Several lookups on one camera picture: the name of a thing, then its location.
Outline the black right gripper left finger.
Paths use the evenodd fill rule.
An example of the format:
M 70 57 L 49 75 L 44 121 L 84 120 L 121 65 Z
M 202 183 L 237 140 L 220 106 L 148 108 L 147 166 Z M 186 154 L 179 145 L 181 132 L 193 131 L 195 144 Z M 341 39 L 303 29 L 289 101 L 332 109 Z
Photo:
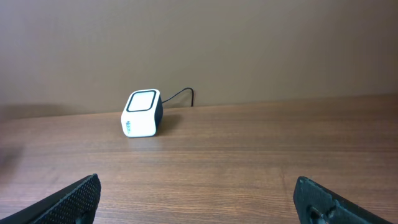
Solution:
M 97 174 L 88 175 L 1 220 L 1 224 L 93 224 L 101 197 Z

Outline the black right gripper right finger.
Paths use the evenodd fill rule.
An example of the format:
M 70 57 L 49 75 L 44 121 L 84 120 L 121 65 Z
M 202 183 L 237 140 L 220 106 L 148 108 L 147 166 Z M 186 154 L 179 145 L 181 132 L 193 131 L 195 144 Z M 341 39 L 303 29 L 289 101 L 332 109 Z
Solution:
M 297 179 L 293 200 L 301 224 L 391 224 L 304 176 Z

